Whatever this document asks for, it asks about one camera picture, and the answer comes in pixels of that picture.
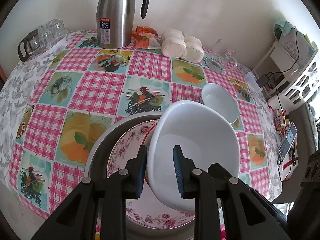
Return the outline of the strawberry pattern bowl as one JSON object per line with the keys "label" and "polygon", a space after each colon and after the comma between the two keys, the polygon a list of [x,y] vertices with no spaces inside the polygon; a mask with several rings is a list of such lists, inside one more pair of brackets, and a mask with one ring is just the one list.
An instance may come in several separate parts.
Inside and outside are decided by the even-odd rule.
{"label": "strawberry pattern bowl", "polygon": [[143,156],[142,156],[142,162],[141,162],[141,166],[139,169],[139,175],[138,175],[138,181],[140,182],[140,184],[143,183],[143,181],[146,181],[146,183],[148,184],[148,176],[146,175],[147,171],[146,171],[146,164],[147,164],[147,158],[148,158],[148,149],[150,147],[150,142],[152,139],[152,135],[153,132],[156,128],[156,123],[154,123],[150,129],[148,130],[148,132],[146,133],[143,141],[142,141],[142,146],[143,146]]}

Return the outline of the white MAX bowl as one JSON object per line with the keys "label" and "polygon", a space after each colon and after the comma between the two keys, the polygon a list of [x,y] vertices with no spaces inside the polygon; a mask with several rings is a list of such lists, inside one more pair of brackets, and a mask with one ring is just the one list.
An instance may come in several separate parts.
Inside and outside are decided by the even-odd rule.
{"label": "white MAX bowl", "polygon": [[178,191],[173,161],[176,145],[197,168],[206,171],[210,165],[219,163],[237,177],[240,172],[238,137],[221,114],[195,101],[176,101],[161,115],[148,148],[148,182],[161,203],[177,211],[193,213],[195,201],[184,200]]}

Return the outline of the stainless steel round tray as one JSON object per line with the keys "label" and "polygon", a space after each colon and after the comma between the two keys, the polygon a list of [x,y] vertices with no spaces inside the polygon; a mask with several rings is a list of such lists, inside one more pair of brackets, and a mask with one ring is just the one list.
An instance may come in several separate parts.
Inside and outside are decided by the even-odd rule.
{"label": "stainless steel round tray", "polygon": [[[84,176],[93,180],[106,177],[107,161],[118,139],[130,128],[144,121],[159,119],[161,112],[144,112],[126,117],[108,128],[94,144],[85,166]],[[126,220],[128,239],[192,239],[195,222],[179,228],[156,230]]]}

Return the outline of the floral round plate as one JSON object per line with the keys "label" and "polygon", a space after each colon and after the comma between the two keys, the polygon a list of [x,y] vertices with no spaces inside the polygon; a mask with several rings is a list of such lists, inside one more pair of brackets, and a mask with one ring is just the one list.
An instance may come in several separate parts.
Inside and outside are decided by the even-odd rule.
{"label": "floral round plate", "polygon": [[[107,162],[107,177],[124,168],[128,160],[135,158],[140,145],[149,145],[157,122],[157,119],[141,122],[118,139]],[[126,200],[126,216],[138,225],[157,230],[179,228],[195,218],[192,213],[177,211],[162,204],[147,181],[144,181],[143,193],[138,200]]]}

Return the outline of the light blue bowl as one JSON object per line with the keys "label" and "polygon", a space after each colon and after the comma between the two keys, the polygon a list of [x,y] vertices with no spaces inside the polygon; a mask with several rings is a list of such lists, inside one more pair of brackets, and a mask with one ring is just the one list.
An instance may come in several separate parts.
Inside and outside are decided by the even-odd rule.
{"label": "light blue bowl", "polygon": [[230,124],[238,118],[236,101],[222,86],[206,84],[201,90],[200,102],[223,116]]}

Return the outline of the checkered patterned tablecloth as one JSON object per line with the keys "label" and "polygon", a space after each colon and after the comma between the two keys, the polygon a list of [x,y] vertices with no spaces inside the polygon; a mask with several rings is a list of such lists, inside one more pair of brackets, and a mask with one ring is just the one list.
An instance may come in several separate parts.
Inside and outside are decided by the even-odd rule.
{"label": "checkered patterned tablecloth", "polygon": [[1,90],[1,182],[19,205],[46,219],[80,182],[90,150],[112,124],[178,100],[199,101],[204,85],[215,83],[239,109],[240,178],[275,200],[293,169],[276,168],[272,110],[246,73],[233,60],[216,72],[134,42],[101,49],[94,31],[71,33],[34,63],[19,63]]}

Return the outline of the smartphone on stand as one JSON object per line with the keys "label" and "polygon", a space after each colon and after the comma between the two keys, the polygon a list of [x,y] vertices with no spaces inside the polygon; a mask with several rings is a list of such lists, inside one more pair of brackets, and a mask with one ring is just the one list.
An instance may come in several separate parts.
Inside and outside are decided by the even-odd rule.
{"label": "smartphone on stand", "polygon": [[292,144],[294,143],[296,136],[297,136],[297,128],[295,124],[292,122],[285,134],[284,139],[281,141],[281,144],[279,146],[278,153],[281,160],[284,160],[284,158],[288,154]]}

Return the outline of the white power strip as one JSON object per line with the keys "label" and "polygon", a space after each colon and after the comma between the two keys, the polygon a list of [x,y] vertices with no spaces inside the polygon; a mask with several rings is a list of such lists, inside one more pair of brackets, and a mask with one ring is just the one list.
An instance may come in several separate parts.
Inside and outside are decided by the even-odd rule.
{"label": "white power strip", "polygon": [[255,93],[259,94],[263,91],[261,87],[259,87],[257,83],[257,79],[255,75],[252,72],[247,72],[245,74],[245,80],[247,84],[249,85],[250,89],[253,90]]}

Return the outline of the clear glass mug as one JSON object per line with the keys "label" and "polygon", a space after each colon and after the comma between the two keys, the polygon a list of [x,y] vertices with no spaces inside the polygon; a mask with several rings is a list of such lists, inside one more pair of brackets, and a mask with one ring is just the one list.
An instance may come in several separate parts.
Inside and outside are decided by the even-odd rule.
{"label": "clear glass mug", "polygon": [[204,61],[208,68],[216,72],[232,72],[238,66],[235,54],[235,51],[227,49],[225,43],[218,39]]}

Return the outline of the colourful candy packet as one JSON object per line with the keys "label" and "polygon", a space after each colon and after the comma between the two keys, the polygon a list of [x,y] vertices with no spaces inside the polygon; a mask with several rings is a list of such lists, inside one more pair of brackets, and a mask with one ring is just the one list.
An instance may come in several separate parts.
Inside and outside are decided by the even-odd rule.
{"label": "colourful candy packet", "polygon": [[285,132],[285,115],[281,107],[276,107],[273,111],[273,118],[276,130],[284,133]]}

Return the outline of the bag of white buns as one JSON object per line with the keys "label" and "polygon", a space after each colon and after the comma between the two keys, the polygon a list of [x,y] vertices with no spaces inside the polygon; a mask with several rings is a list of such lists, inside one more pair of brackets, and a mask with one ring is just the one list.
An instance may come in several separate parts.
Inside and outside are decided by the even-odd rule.
{"label": "bag of white buns", "polygon": [[162,54],[165,57],[199,63],[204,57],[204,50],[198,38],[185,36],[180,30],[170,28],[162,34]]}

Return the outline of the orange snack packet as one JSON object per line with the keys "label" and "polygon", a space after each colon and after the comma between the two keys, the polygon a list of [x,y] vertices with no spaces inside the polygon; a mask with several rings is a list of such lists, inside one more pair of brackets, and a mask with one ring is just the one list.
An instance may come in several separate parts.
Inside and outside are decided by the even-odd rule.
{"label": "orange snack packet", "polygon": [[151,27],[138,25],[131,34],[136,41],[136,48],[154,49],[161,47],[157,40],[158,34]]}

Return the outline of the black charger plug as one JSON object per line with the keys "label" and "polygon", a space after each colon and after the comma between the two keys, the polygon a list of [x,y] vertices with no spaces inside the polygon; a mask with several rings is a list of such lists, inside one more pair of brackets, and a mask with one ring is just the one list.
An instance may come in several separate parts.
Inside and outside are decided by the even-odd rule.
{"label": "black charger plug", "polygon": [[270,74],[263,74],[257,79],[257,84],[260,88],[263,88],[270,80]]}

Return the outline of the white side shelf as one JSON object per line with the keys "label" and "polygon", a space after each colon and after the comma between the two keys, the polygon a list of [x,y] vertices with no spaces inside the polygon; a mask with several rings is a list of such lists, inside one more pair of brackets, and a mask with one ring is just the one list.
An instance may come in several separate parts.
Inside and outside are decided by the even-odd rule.
{"label": "white side shelf", "polygon": [[270,74],[269,82],[264,85],[265,96],[269,99],[278,92],[284,91],[296,77],[300,68],[292,56],[275,41],[266,55],[253,68],[253,73],[259,78],[263,74]]}

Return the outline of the white lattice chair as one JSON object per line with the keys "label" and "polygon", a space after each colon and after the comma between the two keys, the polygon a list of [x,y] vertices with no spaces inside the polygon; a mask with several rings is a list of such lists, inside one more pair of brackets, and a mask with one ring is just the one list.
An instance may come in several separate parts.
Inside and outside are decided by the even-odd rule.
{"label": "white lattice chair", "polygon": [[281,106],[290,113],[306,103],[319,88],[319,51],[302,70],[293,70],[276,88],[267,102],[273,109]]}

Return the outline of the stainless steel thermos jug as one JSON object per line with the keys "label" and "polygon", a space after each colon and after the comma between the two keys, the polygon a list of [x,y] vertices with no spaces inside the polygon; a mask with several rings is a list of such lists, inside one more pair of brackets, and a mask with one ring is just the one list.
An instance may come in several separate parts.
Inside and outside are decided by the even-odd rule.
{"label": "stainless steel thermos jug", "polygon": [[[140,15],[145,18],[150,0],[143,0]],[[131,42],[135,0],[99,0],[97,6],[98,45],[103,49],[119,49]]]}

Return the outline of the glass cups tray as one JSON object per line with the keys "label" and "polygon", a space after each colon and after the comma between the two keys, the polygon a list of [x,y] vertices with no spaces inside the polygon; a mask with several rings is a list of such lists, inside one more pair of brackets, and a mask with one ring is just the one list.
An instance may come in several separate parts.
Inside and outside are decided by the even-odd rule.
{"label": "glass cups tray", "polygon": [[67,36],[62,19],[53,19],[31,31],[18,45],[21,62],[31,63],[60,44]]}

